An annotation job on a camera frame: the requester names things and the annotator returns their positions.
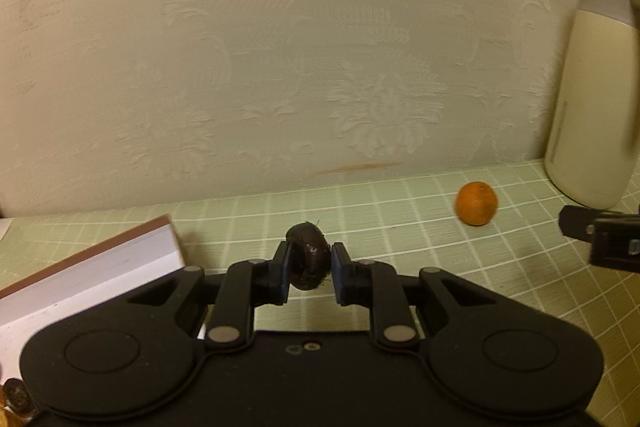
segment white thermos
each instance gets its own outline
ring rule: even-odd
[[[578,203],[623,196],[640,145],[639,0],[580,0],[564,58],[545,168]]]

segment orange ball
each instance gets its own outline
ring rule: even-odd
[[[456,196],[456,215],[461,221],[481,227],[491,221],[498,209],[498,196],[483,182],[471,182],[460,188]]]

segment book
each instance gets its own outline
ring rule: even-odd
[[[4,234],[6,233],[7,230],[9,230],[9,225],[11,224],[11,219],[7,219],[7,218],[0,218],[0,241],[2,241],[2,238],[4,237]]]
[[[22,346],[38,330],[183,266],[161,216],[0,290],[0,380],[20,378]]]

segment white wallpaper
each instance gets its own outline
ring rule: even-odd
[[[0,0],[0,208],[542,155],[577,0]]]

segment table surface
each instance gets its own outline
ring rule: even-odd
[[[489,183],[500,201],[484,227],[454,217],[469,181]],[[640,171],[615,207],[636,213]],[[589,246],[561,235],[558,212],[572,203],[540,160],[259,196],[159,204],[81,214],[15,218],[0,239],[0,287],[153,217],[170,214],[187,263],[210,272],[273,256],[295,223],[318,224],[353,259],[376,259],[398,273],[438,266],[593,335],[606,371],[589,411],[607,427],[640,421],[640,275],[588,265]],[[283,307],[256,310],[257,329],[358,330],[367,311],[341,308],[330,281],[291,289]]]

